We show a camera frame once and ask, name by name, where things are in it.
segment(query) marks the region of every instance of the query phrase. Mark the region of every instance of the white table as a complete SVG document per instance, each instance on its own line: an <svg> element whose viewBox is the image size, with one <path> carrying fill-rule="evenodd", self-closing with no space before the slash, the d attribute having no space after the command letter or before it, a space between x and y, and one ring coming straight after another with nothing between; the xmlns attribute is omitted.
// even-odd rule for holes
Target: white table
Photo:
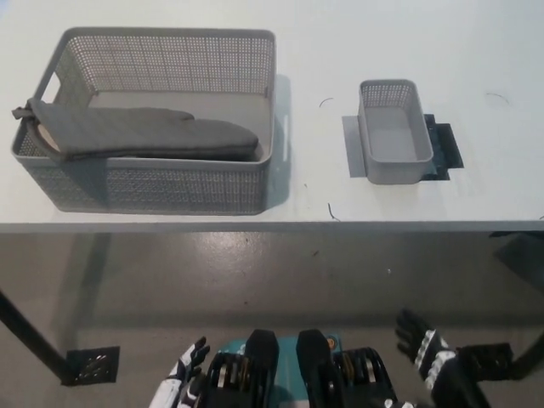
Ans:
<svg viewBox="0 0 544 408"><path fill-rule="evenodd" d="M544 3L532 0L8 0L0 17L0 231L544 230ZM10 110L33 94L72 26L265 28L277 36L288 195L258 216L63 213L9 147ZM465 168L451 181L350 178L342 116L369 78L413 80L451 124ZM323 99L327 100L320 108ZM331 218L328 204L334 216Z"/></svg>

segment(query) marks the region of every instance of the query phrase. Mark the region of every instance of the small gray basket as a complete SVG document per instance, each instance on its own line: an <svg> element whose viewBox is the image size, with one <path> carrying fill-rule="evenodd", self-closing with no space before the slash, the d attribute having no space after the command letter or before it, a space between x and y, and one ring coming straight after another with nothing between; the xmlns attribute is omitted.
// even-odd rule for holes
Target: small gray basket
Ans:
<svg viewBox="0 0 544 408"><path fill-rule="evenodd" d="M417 183L433 160L433 146L412 81L361 83L359 130L366 177L374 184Z"/></svg>

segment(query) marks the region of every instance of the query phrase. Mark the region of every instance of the robotic hand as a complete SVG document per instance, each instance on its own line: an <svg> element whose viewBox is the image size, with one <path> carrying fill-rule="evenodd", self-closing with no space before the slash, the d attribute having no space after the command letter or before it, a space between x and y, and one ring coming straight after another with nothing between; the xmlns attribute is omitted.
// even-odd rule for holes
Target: robotic hand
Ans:
<svg viewBox="0 0 544 408"><path fill-rule="evenodd" d="M414 364L439 408L490 408L457 353L421 317L403 309L395 333L400 352Z"/></svg>
<svg viewBox="0 0 544 408"><path fill-rule="evenodd" d="M179 358L168 377L161 382L150 408L194 407L206 380L199 365L202 364L209 351L210 346L206 345L205 337L191 345ZM189 387L182 394L183 388L189 383Z"/></svg>

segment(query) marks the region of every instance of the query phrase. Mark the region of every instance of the large gray basket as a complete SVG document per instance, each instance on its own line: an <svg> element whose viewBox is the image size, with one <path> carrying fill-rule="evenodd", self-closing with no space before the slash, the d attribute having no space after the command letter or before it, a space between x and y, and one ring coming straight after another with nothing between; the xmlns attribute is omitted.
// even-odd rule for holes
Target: large gray basket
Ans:
<svg viewBox="0 0 544 408"><path fill-rule="evenodd" d="M41 153L21 126L13 153L60 210L255 214L265 209L274 134L271 32L74 28L60 39L36 98L55 75L58 104L188 111L241 125L259 138L248 162L123 157L59 164Z"/></svg>

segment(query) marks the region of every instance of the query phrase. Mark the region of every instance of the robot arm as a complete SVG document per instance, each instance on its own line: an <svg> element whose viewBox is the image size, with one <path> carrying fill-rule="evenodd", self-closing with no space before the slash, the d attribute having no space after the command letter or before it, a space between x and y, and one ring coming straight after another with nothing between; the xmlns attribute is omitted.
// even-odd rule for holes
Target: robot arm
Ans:
<svg viewBox="0 0 544 408"><path fill-rule="evenodd" d="M205 376L201 374L200 364L210 351L206 345L206 338L200 338L191 345L178 359L151 401L150 408L192 408L204 386ZM189 387L182 394L182 389L190 382Z"/></svg>

